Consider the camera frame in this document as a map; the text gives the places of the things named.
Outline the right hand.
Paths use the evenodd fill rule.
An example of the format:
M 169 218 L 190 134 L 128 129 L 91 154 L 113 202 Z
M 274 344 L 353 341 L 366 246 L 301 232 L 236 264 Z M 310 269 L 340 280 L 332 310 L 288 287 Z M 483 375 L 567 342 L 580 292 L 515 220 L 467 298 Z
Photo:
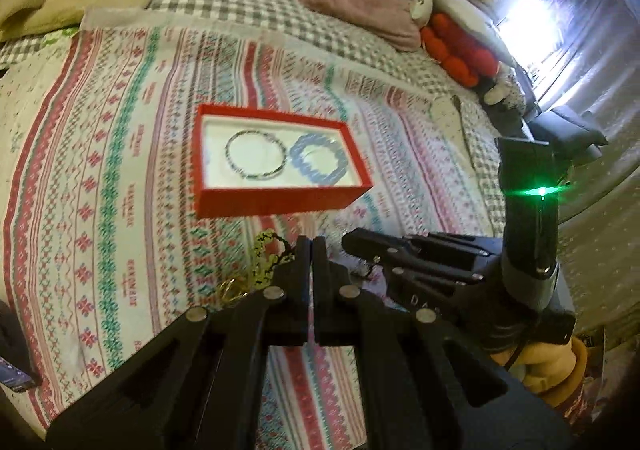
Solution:
M 514 368 L 524 369 L 523 385 L 550 407 L 559 408 L 582 392 L 588 352 L 573 337 L 565 345 L 534 343 L 526 346 Z

